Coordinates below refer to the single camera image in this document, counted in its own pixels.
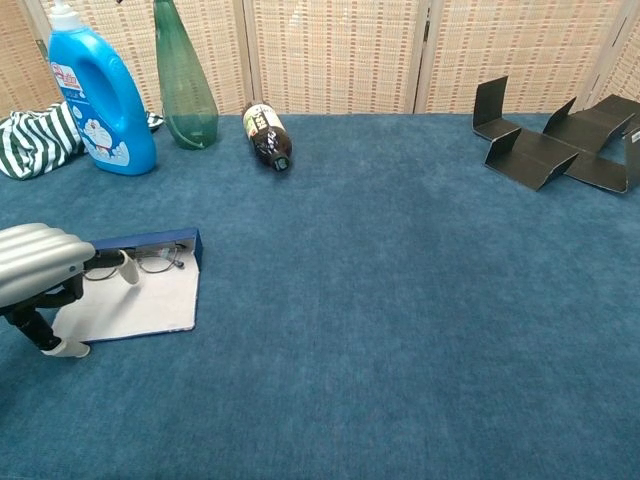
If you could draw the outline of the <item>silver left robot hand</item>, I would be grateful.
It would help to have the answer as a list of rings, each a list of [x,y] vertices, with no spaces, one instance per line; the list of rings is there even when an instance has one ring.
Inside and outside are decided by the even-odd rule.
[[[139,281],[134,260],[122,249],[99,250],[60,228],[28,223],[0,230],[0,316],[43,354],[82,358],[90,347],[56,336],[39,310],[80,300],[84,273],[113,267],[129,284]]]

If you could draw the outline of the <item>thin-framed eyeglasses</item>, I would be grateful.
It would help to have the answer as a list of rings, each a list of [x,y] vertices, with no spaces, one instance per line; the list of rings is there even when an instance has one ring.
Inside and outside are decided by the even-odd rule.
[[[185,246],[175,244],[162,247],[129,248],[126,253],[134,260],[137,267],[149,274],[164,273],[173,267],[182,269],[184,262],[180,256]],[[84,273],[88,281],[102,281],[113,277],[117,273],[116,267],[93,268]]]

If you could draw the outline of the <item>blue folding glasses case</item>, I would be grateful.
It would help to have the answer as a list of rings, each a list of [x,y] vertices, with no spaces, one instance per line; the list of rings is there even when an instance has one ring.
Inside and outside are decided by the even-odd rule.
[[[81,342],[188,331],[195,327],[202,242],[197,228],[103,238],[99,249],[185,246],[182,269],[149,274],[137,264],[139,281],[131,285],[120,273],[102,281],[84,277],[84,296],[62,307],[53,320],[54,333]]]

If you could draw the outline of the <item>green white striped cloth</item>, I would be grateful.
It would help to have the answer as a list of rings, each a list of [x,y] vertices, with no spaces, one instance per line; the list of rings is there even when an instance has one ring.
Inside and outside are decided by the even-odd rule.
[[[65,101],[0,120],[0,172],[14,180],[49,173],[86,152]]]

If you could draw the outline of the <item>blue laundry detergent bottle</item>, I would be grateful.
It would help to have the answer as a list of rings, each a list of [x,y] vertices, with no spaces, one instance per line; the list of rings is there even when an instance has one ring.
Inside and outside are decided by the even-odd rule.
[[[156,165],[156,147],[124,61],[66,0],[53,1],[49,64],[87,152],[108,172],[150,172]]]

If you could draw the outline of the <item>green transparent spray bottle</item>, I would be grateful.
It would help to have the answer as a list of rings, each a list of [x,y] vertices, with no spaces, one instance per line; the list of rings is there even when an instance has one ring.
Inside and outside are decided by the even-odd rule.
[[[218,109],[174,0],[153,0],[163,117],[178,146],[202,150],[218,133]]]

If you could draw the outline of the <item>brown plastic drink bottle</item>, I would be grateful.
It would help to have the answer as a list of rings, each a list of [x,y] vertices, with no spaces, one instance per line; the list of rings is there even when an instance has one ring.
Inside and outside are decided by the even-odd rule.
[[[290,168],[292,141],[275,110],[266,103],[249,102],[242,123],[257,158],[277,172]]]

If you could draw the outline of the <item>woven bamboo folding screen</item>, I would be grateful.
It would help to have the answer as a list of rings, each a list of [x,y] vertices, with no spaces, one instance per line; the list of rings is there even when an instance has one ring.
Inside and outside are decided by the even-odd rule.
[[[174,0],[218,109],[509,113],[640,102],[640,0]]]

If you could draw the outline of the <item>blue carpet table cover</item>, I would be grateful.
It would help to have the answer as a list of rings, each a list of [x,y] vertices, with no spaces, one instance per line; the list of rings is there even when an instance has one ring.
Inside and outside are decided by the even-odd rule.
[[[42,355],[0,319],[0,479],[640,480],[640,189],[488,169],[465,115],[241,121],[140,177],[0,176],[0,228],[186,227],[194,330]]]

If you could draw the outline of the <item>black unfolded cardboard box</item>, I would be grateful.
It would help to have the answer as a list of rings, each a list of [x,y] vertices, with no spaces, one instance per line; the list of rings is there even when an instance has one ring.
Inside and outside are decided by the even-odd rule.
[[[508,78],[477,86],[473,132],[490,142],[485,166],[537,191],[561,175],[624,194],[640,185],[640,102],[611,94],[572,112],[573,99],[540,132],[503,117]]]

